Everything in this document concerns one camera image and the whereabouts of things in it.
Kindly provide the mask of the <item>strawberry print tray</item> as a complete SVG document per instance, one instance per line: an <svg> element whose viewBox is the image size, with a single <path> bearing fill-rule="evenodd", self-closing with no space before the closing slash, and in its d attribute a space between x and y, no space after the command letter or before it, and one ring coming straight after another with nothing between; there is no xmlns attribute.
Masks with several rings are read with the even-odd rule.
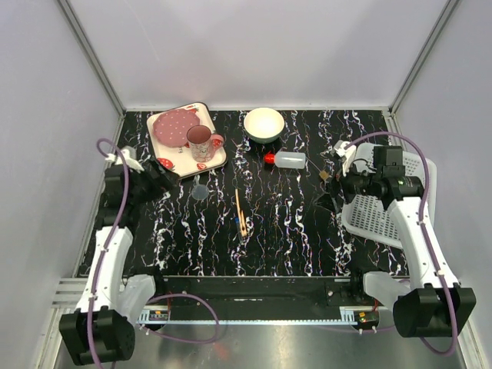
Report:
<svg viewBox="0 0 492 369"><path fill-rule="evenodd" d="M210 161L199 162L192 157L187 133L195 125L211 130L214 156ZM215 133L207 105L201 102L150 115L147 129L151 139L151 153L164 168L180 178L220 168L227 162L223 141Z"/></svg>

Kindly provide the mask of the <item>clear plastic funnel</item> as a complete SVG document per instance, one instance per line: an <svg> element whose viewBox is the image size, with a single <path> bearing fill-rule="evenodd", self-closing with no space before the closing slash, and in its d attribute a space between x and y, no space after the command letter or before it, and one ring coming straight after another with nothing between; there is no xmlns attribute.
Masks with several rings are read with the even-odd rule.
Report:
<svg viewBox="0 0 492 369"><path fill-rule="evenodd" d="M191 196L196 201L203 201L209 196L208 187L205 184L200 183L200 176L195 175L194 186L191 190Z"/></svg>

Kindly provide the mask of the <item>white plastic basket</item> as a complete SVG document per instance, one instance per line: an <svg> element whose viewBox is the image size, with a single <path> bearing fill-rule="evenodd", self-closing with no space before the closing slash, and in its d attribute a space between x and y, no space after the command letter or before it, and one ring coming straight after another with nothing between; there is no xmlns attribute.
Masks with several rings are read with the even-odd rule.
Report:
<svg viewBox="0 0 492 369"><path fill-rule="evenodd" d="M365 162L373 164L374 147L380 146L371 143L362 143L357 147L355 164L357 170L368 169ZM428 212L430 222L434 226L435 203L437 191L437 166L435 163L426 158L430 174L430 189L427 196ZM416 176L421 179L425 185L424 166L417 154L404 151L403 162L406 170L406 176ZM381 201L376 197L356 195L350 204L342 208L341 213L342 225L346 230L354 235L382 243L394 248L403 249L399 239L397 229L390 219L388 213L384 210Z"/></svg>

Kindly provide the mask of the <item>blue cap test tube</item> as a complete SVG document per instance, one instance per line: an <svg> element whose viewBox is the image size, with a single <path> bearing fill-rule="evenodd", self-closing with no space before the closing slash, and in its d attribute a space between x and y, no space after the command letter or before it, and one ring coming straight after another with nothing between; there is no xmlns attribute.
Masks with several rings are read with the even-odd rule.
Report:
<svg viewBox="0 0 492 369"><path fill-rule="evenodd" d="M244 236L241 228L241 222L238 217L235 218L235 224L237 228L238 241L242 243L244 241Z"/></svg>

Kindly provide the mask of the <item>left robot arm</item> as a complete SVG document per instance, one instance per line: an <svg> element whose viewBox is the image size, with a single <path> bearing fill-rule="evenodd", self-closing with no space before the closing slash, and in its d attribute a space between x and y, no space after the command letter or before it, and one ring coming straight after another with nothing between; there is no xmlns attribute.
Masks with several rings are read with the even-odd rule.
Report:
<svg viewBox="0 0 492 369"><path fill-rule="evenodd" d="M127 361L135 349L135 325L147 302L158 304L166 286L152 271L121 281L144 204L159 200L178 175L156 159L140 170L114 164L105 170L105 186L95 218L95 253L75 310L59 323L73 363Z"/></svg>

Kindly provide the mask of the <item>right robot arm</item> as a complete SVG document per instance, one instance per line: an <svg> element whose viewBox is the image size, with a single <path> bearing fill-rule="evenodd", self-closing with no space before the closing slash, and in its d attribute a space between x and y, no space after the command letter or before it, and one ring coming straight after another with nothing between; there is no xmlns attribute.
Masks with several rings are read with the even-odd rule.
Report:
<svg viewBox="0 0 492 369"><path fill-rule="evenodd" d="M376 145L373 171L354 165L358 147L339 141L334 176L328 183L328 207L339 212L356 197L375 198L394 224L410 272L408 284L383 271L360 271L349 285L356 304L375 299L388 308L401 337L457 337L477 300L451 271L432 228L427 197L431 173L421 159L424 176L409 176L400 146Z"/></svg>

